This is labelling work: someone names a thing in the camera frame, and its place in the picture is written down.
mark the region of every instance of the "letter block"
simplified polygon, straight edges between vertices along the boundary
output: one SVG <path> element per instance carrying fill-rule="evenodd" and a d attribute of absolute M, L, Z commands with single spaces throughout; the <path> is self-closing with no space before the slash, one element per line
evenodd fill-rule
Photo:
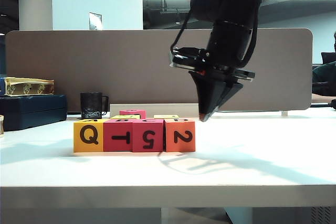
<path fill-rule="evenodd" d="M 154 119 L 180 118 L 178 115 L 154 115 Z"/>
<path fill-rule="evenodd" d="M 140 115 L 115 115 L 110 119 L 140 119 Z"/>
<path fill-rule="evenodd" d="M 73 124 L 73 152 L 102 152 L 103 123 L 108 119 L 84 119 Z"/>
<path fill-rule="evenodd" d="M 146 119 L 146 110 L 120 110 L 119 115 L 139 115 L 139 119 Z"/>
<path fill-rule="evenodd" d="M 195 151 L 195 121 L 191 119 L 165 119 L 166 151 Z"/>
<path fill-rule="evenodd" d="M 135 119 L 110 119 L 104 122 L 103 151 L 132 151 L 134 121 Z"/>
<path fill-rule="evenodd" d="M 163 151 L 163 119 L 133 122 L 133 152 Z"/>

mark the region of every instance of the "ceiling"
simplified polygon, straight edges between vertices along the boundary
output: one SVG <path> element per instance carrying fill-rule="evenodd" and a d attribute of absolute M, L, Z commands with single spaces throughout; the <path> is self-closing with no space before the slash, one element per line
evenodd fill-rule
<path fill-rule="evenodd" d="M 144 0 L 143 16 L 145 29 L 176 29 L 177 13 L 182 18 L 189 11 L 187 0 Z M 267 0 L 259 11 L 259 24 L 336 11 L 336 0 Z M 193 18 L 188 28 L 211 28 L 212 23 L 201 22 Z"/>
<path fill-rule="evenodd" d="M 19 30 L 18 0 L 0 0 L 0 33 Z"/>
<path fill-rule="evenodd" d="M 183 20 L 189 10 L 188 0 L 144 0 L 145 29 L 168 29 L 176 26 L 177 12 Z M 329 1 L 266 1 L 259 13 L 259 23 L 336 11 L 335 0 Z M 207 22 L 190 19 L 188 28 L 211 28 Z M 0 0 L 0 33 L 19 29 L 18 0 Z"/>

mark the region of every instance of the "person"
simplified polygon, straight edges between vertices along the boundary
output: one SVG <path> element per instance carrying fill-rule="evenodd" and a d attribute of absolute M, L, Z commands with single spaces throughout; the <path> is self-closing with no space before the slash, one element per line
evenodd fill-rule
<path fill-rule="evenodd" d="M 334 33 L 334 39 L 334 49 L 336 52 L 336 32 Z M 336 61 L 314 68 L 312 82 L 312 103 L 331 103 L 332 100 L 336 99 Z M 314 85 L 317 82 L 324 83 L 324 85 Z"/>

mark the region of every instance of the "black mug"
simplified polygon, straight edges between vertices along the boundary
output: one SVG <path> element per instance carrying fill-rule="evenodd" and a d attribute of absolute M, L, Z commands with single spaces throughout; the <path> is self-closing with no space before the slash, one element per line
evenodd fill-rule
<path fill-rule="evenodd" d="M 101 119 L 107 114 L 109 97 L 101 92 L 85 92 L 80 94 L 80 110 L 82 119 Z"/>

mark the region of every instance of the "ceiling light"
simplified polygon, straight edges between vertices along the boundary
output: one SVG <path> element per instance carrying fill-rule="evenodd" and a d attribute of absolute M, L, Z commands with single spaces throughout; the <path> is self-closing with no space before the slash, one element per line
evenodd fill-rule
<path fill-rule="evenodd" d="M 175 24 L 179 25 L 181 23 L 181 16 L 178 9 L 176 9 L 176 18 L 175 18 Z"/>

